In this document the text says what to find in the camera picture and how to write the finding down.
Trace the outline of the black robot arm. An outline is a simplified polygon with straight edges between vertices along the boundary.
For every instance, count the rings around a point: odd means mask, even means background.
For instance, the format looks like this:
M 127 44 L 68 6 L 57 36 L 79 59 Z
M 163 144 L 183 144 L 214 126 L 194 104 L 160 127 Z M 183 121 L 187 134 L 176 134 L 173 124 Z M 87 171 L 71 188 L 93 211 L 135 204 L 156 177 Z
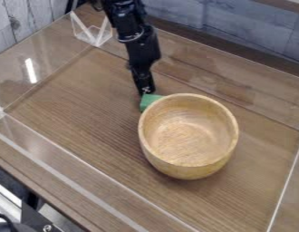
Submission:
M 128 67 L 140 95 L 156 91 L 151 66 L 161 59 L 155 27 L 147 21 L 141 0 L 101 0 L 103 10 L 128 52 Z

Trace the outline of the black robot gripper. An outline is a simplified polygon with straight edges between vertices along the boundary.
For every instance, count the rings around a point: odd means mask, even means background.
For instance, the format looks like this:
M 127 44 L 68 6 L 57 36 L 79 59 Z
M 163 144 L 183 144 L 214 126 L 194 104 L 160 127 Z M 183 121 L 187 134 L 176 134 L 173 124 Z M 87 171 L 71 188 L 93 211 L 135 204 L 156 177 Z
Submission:
M 125 27 L 124 45 L 137 92 L 140 95 L 155 93 L 156 87 L 149 69 L 161 59 L 155 28 L 152 26 Z

